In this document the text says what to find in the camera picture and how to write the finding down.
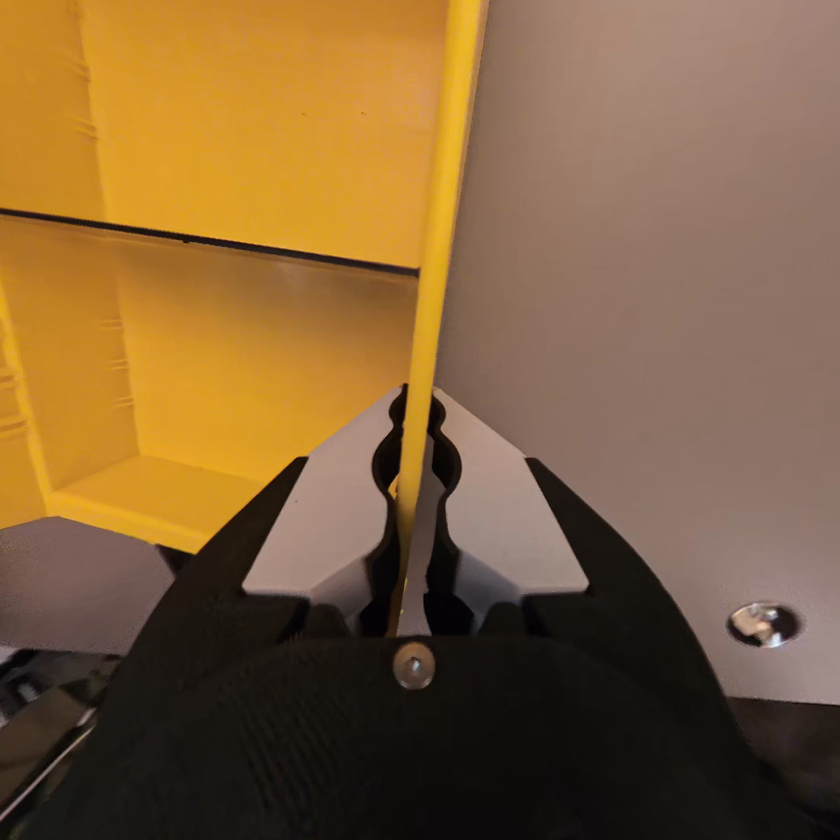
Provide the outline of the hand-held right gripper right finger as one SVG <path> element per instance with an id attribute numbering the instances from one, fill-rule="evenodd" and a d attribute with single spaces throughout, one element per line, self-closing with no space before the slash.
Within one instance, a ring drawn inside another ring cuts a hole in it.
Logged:
<path id="1" fill-rule="evenodd" d="M 430 408 L 443 489 L 425 573 L 430 631 L 469 635 L 496 604 L 585 592 L 590 582 L 522 451 L 439 389 Z"/>

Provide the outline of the black plastic bin divider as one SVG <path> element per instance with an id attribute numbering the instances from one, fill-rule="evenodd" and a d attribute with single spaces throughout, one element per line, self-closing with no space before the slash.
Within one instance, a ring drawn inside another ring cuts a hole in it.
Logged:
<path id="1" fill-rule="evenodd" d="M 411 277 L 415 279 L 419 278 L 419 268 L 397 266 L 377 261 L 352 259 L 346 257 L 339 257 L 335 255 L 323 255 L 302 250 L 296 250 L 293 248 L 279 248 L 268 245 L 250 244 L 233 239 L 204 237 L 197 234 L 185 234 L 149 227 L 114 224 L 81 217 L 70 217 L 51 213 L 25 211 L 23 209 L 13 209 L 9 207 L 1 208 L 1 216 L 26 219 L 29 221 L 38 221 L 49 224 L 63 224 L 78 228 L 98 230 L 111 234 L 136 235 L 146 238 L 156 238 L 160 240 L 179 242 L 185 245 L 202 245 L 209 247 L 232 249 L 265 256 L 299 259 L 322 265 L 341 266 L 360 270 L 371 270 L 382 274 L 391 274 L 400 277 Z"/>

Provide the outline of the yellow bin with black divider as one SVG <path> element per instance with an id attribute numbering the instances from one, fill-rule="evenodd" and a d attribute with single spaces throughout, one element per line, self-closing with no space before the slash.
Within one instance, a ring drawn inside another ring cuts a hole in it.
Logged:
<path id="1" fill-rule="evenodd" d="M 443 263 L 486 2 L 2 2 L 2 207 Z M 422 281 L 2 217 L 2 527 L 202 546 L 411 382 Z"/>

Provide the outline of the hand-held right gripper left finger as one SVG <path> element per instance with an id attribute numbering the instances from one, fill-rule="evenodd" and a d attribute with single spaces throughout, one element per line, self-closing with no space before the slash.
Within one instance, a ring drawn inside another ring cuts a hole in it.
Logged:
<path id="1" fill-rule="evenodd" d="M 335 607 L 350 630 L 386 634 L 401 570 L 396 502 L 406 386 L 313 449 L 243 581 L 248 595 Z"/>

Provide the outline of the shiny dark metal frame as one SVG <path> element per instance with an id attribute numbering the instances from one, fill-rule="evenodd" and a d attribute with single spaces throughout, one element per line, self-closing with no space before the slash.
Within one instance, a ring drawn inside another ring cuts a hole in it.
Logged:
<path id="1" fill-rule="evenodd" d="M 117 654 L 3 648 L 1 838 L 20 838 L 98 720 Z"/>

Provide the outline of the round metal table grommet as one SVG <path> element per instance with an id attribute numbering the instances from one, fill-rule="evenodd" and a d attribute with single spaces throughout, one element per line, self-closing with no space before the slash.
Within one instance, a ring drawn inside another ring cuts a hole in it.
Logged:
<path id="1" fill-rule="evenodd" d="M 728 635 L 740 644 L 778 649 L 802 634 L 804 623 L 789 606 L 751 602 L 735 609 L 726 621 Z"/>

